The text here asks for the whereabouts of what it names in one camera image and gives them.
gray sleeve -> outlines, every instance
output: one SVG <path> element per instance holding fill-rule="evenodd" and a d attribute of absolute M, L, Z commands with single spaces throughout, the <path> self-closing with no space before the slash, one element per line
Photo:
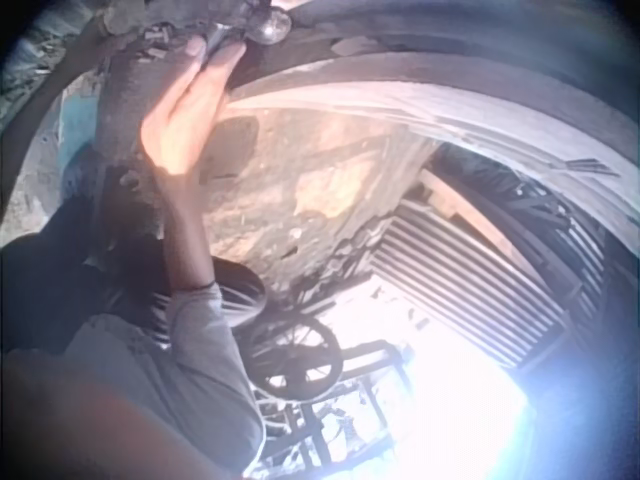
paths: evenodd
<path fill-rule="evenodd" d="M 167 320 L 172 355 L 189 380 L 188 392 L 176 392 L 181 429 L 221 466 L 241 472 L 262 448 L 264 426 L 219 287 L 175 294 Z"/>

person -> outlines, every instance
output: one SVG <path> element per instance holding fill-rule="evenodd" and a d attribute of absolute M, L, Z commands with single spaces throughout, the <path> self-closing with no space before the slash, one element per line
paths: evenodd
<path fill-rule="evenodd" d="M 95 28 L 87 27 L 92 35 Z M 257 314 L 264 290 L 246 267 L 212 262 L 195 197 L 198 158 L 244 51 L 234 43 L 205 61 L 206 42 L 191 38 L 181 52 L 184 71 L 140 127 L 164 204 L 164 239 L 117 246 L 124 306 L 105 303 L 113 278 L 86 264 L 95 198 L 71 196 L 42 232 L 3 249 L 3 465 L 12 473 L 222 479 L 258 456 L 264 426 L 224 311 L 240 306 L 240 320 Z M 42 94 L 35 97 L 42 110 Z M 37 110 L 33 103 L 27 112 Z M 16 121 L 35 133 L 16 117 L 5 134 L 19 130 Z M 26 153 L 24 137 L 8 153 L 12 165 Z M 149 274 L 145 262 L 163 268 Z M 230 301 L 225 309 L 221 283 L 249 307 Z M 136 286 L 142 300 L 129 295 Z M 157 297 L 165 298 L 162 315 L 150 315 Z M 136 322 L 138 314 L 165 322 L 156 331 L 164 344 Z"/>

hand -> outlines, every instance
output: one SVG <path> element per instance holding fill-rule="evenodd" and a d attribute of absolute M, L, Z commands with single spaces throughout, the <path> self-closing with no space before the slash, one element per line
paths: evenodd
<path fill-rule="evenodd" d="M 77 77 L 91 70 L 118 50 L 122 50 L 137 36 L 136 32 L 111 35 L 107 32 L 102 17 L 93 17 L 69 46 L 60 66 L 66 72 Z"/>
<path fill-rule="evenodd" d="M 244 54 L 244 43 L 216 52 L 202 68 L 206 43 L 193 37 L 185 48 L 190 62 L 140 130 L 142 146 L 162 176 L 187 176 L 200 158 L 224 101 L 225 86 Z"/>

rusty metal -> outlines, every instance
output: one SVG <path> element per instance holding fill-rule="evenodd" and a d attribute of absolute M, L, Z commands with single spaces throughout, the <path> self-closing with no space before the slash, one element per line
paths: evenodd
<path fill-rule="evenodd" d="M 562 337 L 548 289 L 429 207 L 403 200 L 375 273 L 507 368 L 524 368 Z"/>

shirt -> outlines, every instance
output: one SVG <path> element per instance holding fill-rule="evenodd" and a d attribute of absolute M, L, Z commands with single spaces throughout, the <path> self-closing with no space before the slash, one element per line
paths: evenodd
<path fill-rule="evenodd" d="M 145 407 L 216 465 L 242 473 L 257 457 L 264 426 L 217 285 L 175 294 L 163 348 L 113 315 L 92 317 L 64 356 Z"/>

